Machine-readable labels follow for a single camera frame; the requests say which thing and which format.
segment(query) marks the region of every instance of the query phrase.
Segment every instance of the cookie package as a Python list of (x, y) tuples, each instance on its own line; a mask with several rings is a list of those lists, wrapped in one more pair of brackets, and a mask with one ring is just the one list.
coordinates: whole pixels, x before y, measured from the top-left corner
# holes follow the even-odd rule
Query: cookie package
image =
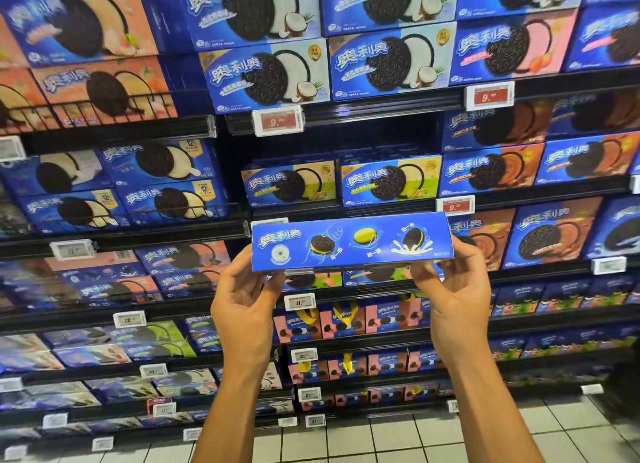
[(43, 234), (108, 230), (129, 226), (115, 190), (76, 191), (19, 198), (28, 220)]
[(324, 36), (454, 21), (457, 0), (322, 0)]
[(536, 185), (624, 175), (640, 144), (640, 131), (549, 141)]
[(532, 186), (544, 144), (445, 154), (438, 196)]
[(459, 240), (482, 251), (487, 271), (497, 271), (502, 264), (515, 213), (515, 208), (476, 212), (452, 217), (449, 226)]
[(329, 38), (332, 99), (447, 87), (455, 35), (452, 22)]
[(122, 204), (134, 223), (187, 222), (225, 217), (227, 192), (216, 178), (139, 187), (119, 187)]
[(582, 256), (597, 259), (629, 254), (640, 254), (640, 198), (606, 198)]
[(640, 89), (622, 89), (560, 98), (548, 136), (621, 132), (640, 128)]
[(273, 207), (336, 198), (333, 160), (252, 167), (240, 174), (250, 207)]
[(543, 143), (551, 111), (552, 102), (532, 100), (500, 109), (444, 112), (442, 152)]
[(577, 259), (601, 201), (596, 196), (518, 208), (502, 268)]
[(113, 186), (93, 150), (0, 162), (0, 176), (15, 196), (71, 193)]
[(148, 247), (136, 249), (136, 255), (151, 275), (210, 268), (231, 262), (225, 241)]
[(578, 10), (458, 23), (451, 85), (557, 73)]
[(255, 272), (453, 257), (443, 212), (258, 224), (252, 242)]
[(587, 6), (576, 24), (563, 71), (637, 65), (638, 31), (637, 3)]
[(29, 70), (0, 70), (0, 105), (1, 135), (60, 128)]
[(100, 162), (116, 186), (154, 185), (220, 176), (206, 139), (181, 139), (116, 146), (100, 151)]
[(29, 65), (157, 55), (166, 33), (156, 0), (0, 0)]
[(197, 52), (320, 37), (318, 0), (180, 0)]
[(328, 102), (323, 38), (200, 53), (216, 114)]
[(345, 207), (358, 207), (434, 198), (441, 166), (440, 155), (343, 165), (342, 203)]

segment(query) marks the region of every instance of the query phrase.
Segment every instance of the oreo box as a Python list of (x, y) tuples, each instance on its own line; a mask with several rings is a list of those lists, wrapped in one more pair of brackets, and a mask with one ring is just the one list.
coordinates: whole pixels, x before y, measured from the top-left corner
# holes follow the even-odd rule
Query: oreo box
[(591, 277), (550, 282), (542, 293), (536, 313), (579, 308), (590, 285)]
[(18, 197), (113, 186), (93, 150), (43, 154), (19, 161), (0, 162), (0, 176)]
[(327, 360), (329, 367), (329, 378), (338, 380), (340, 378), (363, 377), (367, 375), (367, 354), (339, 354), (332, 355)]
[(224, 241), (136, 249), (136, 255), (151, 275), (211, 268), (231, 262)]
[(640, 253), (640, 198), (606, 198), (584, 247), (583, 257), (626, 256)]
[(335, 162), (258, 167), (240, 172), (250, 207), (335, 200)]
[(640, 128), (640, 89), (576, 94), (556, 100), (549, 136), (620, 132)]
[(453, 21), (456, 0), (322, 0), (324, 36)]
[(32, 67), (157, 55), (166, 38), (156, 0), (0, 0)]
[(409, 352), (406, 348), (381, 350), (377, 354), (369, 354), (367, 364), (368, 375), (389, 375), (406, 372)]
[(136, 224), (180, 223), (227, 216), (227, 192), (216, 179), (119, 187)]
[(315, 273), (287, 276), (282, 288), (283, 293), (295, 291), (308, 291), (310, 289), (340, 288), (342, 286), (342, 273)]
[(534, 313), (544, 288), (542, 282), (500, 286), (491, 316)]
[(342, 203), (358, 207), (433, 198), (438, 194), (441, 166), (440, 155), (343, 165)]
[(254, 272), (448, 259), (443, 212), (253, 226)]
[(216, 114), (328, 102), (323, 38), (200, 53)]
[(365, 308), (357, 301), (322, 304), (319, 309), (323, 338), (341, 338), (365, 333)]
[(180, 3), (198, 52), (320, 37), (318, 0), (180, 0)]
[(332, 99), (449, 85), (456, 23), (329, 38)]
[(379, 282), (404, 281), (411, 279), (409, 266), (369, 267), (364, 271), (343, 271), (342, 280), (345, 286), (363, 286)]
[(276, 310), (273, 324), (280, 343), (322, 339), (317, 308), (296, 311)]
[(594, 276), (589, 292), (580, 303), (580, 308), (624, 304), (635, 282), (636, 273)]
[(624, 175), (639, 144), (638, 131), (549, 141), (536, 185)]
[(587, 6), (576, 24), (563, 71), (637, 65), (639, 21), (637, 3)]
[(115, 190), (19, 197), (28, 220), (43, 234), (95, 232), (129, 226)]
[(596, 196), (518, 208), (502, 268), (577, 259), (601, 201)]
[(542, 143), (551, 110), (550, 101), (532, 100), (500, 109), (444, 112), (442, 152)]
[(515, 213), (515, 208), (476, 212), (452, 218), (449, 226), (458, 239), (482, 251), (487, 271), (497, 271), (502, 264)]
[(204, 139), (182, 139), (117, 146), (100, 151), (113, 184), (142, 186), (220, 176), (211, 145)]
[(558, 73), (577, 14), (572, 9), (459, 22), (450, 85)]
[(544, 144), (445, 154), (438, 196), (532, 186)]

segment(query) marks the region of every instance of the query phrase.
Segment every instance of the floor tile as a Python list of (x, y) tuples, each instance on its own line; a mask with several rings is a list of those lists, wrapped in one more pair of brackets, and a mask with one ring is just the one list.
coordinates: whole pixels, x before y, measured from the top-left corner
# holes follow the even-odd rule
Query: floor tile
[(533, 439), (546, 463), (586, 463), (564, 431), (534, 434)]
[(518, 403), (518, 409), (527, 424), (530, 433), (544, 433), (549, 431), (562, 431), (549, 408), (542, 399), (532, 399)]
[(412, 416), (376, 418), (371, 420), (376, 451), (420, 448), (420, 436)]
[(338, 458), (329, 458), (329, 463), (376, 463), (376, 454), (369, 453), (367, 455), (340, 456)]
[(575, 429), (567, 434), (588, 463), (640, 463), (640, 457), (613, 426)]
[(446, 410), (432, 410), (415, 415), (415, 424), (420, 431), (423, 446), (462, 443), (460, 418)]
[(253, 439), (253, 463), (279, 463), (282, 429), (260, 430)]
[(564, 429), (609, 424), (598, 408), (586, 396), (546, 398), (545, 402)]
[(430, 446), (424, 452), (429, 463), (469, 463), (464, 443)]
[(424, 450), (403, 450), (378, 453), (378, 463), (427, 463)]
[(357, 425), (327, 424), (326, 440), (330, 457), (375, 451), (369, 421)]
[(282, 461), (327, 458), (325, 428), (284, 428)]

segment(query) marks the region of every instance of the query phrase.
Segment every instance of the white price tag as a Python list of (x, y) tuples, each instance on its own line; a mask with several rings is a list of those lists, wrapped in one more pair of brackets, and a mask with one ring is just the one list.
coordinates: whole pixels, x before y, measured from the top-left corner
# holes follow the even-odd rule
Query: white price tag
[(483, 111), (498, 107), (512, 107), (515, 102), (516, 82), (494, 82), (493, 84), (470, 85), (465, 88), (465, 109)]
[(476, 213), (476, 195), (436, 198), (436, 212), (444, 212), (449, 217)]
[(291, 361), (295, 364), (298, 362), (313, 362), (318, 359), (317, 348), (298, 348), (291, 351)]
[(298, 418), (293, 416), (291, 418), (278, 419), (278, 426), (281, 428), (292, 428), (298, 426)]
[(59, 412), (57, 414), (47, 414), (42, 419), (42, 429), (64, 428), (69, 420), (68, 412)]
[(305, 293), (304, 295), (287, 295), (284, 297), (284, 309), (296, 311), (299, 309), (311, 309), (316, 307), (316, 294)]
[(449, 412), (451, 412), (452, 414), (459, 412), (457, 399), (449, 399), (447, 401), (447, 406), (449, 408)]
[(24, 445), (21, 446), (9, 446), (4, 451), (4, 460), (5, 461), (16, 461), (23, 460), (27, 458), (27, 447)]
[(123, 311), (113, 314), (113, 324), (116, 328), (146, 327), (147, 316), (144, 311)]
[(23, 389), (21, 377), (0, 378), (0, 393), (19, 392)]
[(91, 451), (111, 451), (113, 449), (113, 436), (93, 438)]
[(324, 414), (309, 414), (305, 416), (305, 422), (308, 428), (317, 428), (320, 426), (326, 426), (326, 418)]
[(253, 235), (253, 225), (263, 225), (270, 223), (289, 223), (288, 217), (280, 217), (280, 218), (270, 218), (268, 220), (254, 220), (249, 225), (251, 225), (251, 234)]
[(79, 261), (95, 257), (95, 247), (90, 239), (50, 242), (49, 247), (59, 261)]
[(298, 389), (298, 400), (300, 402), (322, 401), (322, 392), (320, 392), (320, 387)]
[(600, 384), (590, 384), (588, 386), (581, 386), (582, 394), (585, 396), (592, 396), (596, 394), (604, 394), (604, 389)]
[(183, 441), (197, 441), (202, 433), (202, 428), (187, 428), (182, 431)]
[(168, 373), (166, 364), (140, 365), (140, 376), (142, 378), (158, 377), (160, 375), (167, 375)]
[(175, 402), (166, 402), (164, 404), (154, 404), (154, 418), (160, 416), (171, 416), (178, 412), (178, 407)]
[(634, 195), (640, 194), (640, 175), (632, 175), (629, 190)]
[(591, 261), (591, 271), (597, 276), (600, 274), (623, 273), (627, 270), (627, 257), (603, 257)]
[(257, 136), (292, 134), (305, 130), (305, 116), (299, 105), (252, 111), (251, 119)]
[(27, 159), (19, 135), (0, 137), (0, 161), (19, 161)]

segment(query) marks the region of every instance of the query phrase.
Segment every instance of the person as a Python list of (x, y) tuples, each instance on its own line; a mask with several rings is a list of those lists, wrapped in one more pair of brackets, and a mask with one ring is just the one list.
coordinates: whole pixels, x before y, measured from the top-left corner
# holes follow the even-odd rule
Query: person
[[(491, 288), (484, 256), (452, 236), (454, 258), (411, 265), (416, 285), (431, 299), (431, 338), (447, 366), (470, 463), (544, 463), (492, 358), (487, 339)], [(264, 284), (251, 270), (251, 246), (225, 269), (211, 314), (223, 347), (224, 381), (191, 463), (251, 463), (260, 381), (271, 356), (272, 310), (284, 285)]]

